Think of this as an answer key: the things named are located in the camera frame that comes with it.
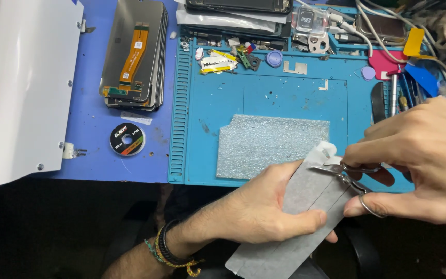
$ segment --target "gray adhesive sheet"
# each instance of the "gray adhesive sheet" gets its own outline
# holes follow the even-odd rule
[[[355,192],[346,191],[348,186],[340,179],[312,170],[310,165],[303,162],[290,179],[283,211],[324,210],[328,213],[325,227],[283,242],[242,244],[227,261],[228,269],[245,279],[287,279],[341,221],[344,205]]]
[[[303,159],[329,140],[329,121],[236,114],[220,129],[217,177],[251,179],[270,164]]]

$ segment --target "forearm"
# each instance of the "forearm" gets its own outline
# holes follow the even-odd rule
[[[211,213],[203,208],[183,223],[166,233],[166,245],[175,256],[188,258],[196,251],[214,240],[214,235],[207,230]],[[149,239],[154,247],[155,238]],[[102,279],[139,279],[164,278],[174,268],[158,261],[145,243],[141,243],[122,255],[106,270]]]

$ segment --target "scissors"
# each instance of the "scissors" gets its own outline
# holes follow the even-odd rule
[[[375,173],[375,172],[377,172],[377,171],[379,171],[381,169],[381,164],[380,164],[379,167],[376,167],[374,169],[353,168],[353,167],[347,166],[345,164],[341,164],[340,166],[342,167],[343,171],[362,172],[362,173]],[[368,187],[366,187],[361,182],[353,179],[349,175],[343,174],[341,172],[339,173],[339,172],[336,172],[336,171],[333,171],[333,170],[329,170],[329,169],[324,168],[324,167],[311,166],[311,168],[319,169],[319,170],[322,170],[322,171],[327,172],[329,174],[338,176],[342,180],[342,182],[347,184],[354,191],[356,191],[356,193],[359,194],[359,201],[361,202],[362,206],[364,206],[364,208],[369,211],[369,213],[375,215],[378,218],[385,218],[386,217],[386,215],[381,215],[381,214],[378,214],[378,213],[374,212],[371,208],[369,208],[364,203],[364,200],[363,200],[364,195],[367,194],[367,193],[372,193],[372,190],[369,189]]]

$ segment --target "flex cable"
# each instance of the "flex cable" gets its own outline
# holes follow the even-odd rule
[[[133,31],[132,45],[130,46],[130,54],[128,55],[125,66],[120,76],[120,86],[118,90],[130,91],[132,80],[140,66],[144,50],[147,43],[147,35],[149,34],[149,24],[137,22]],[[142,91],[142,83],[135,82],[135,91]]]

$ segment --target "white machine panel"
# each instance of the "white machine panel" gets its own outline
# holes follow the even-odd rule
[[[83,10],[0,0],[0,185],[61,168]]]

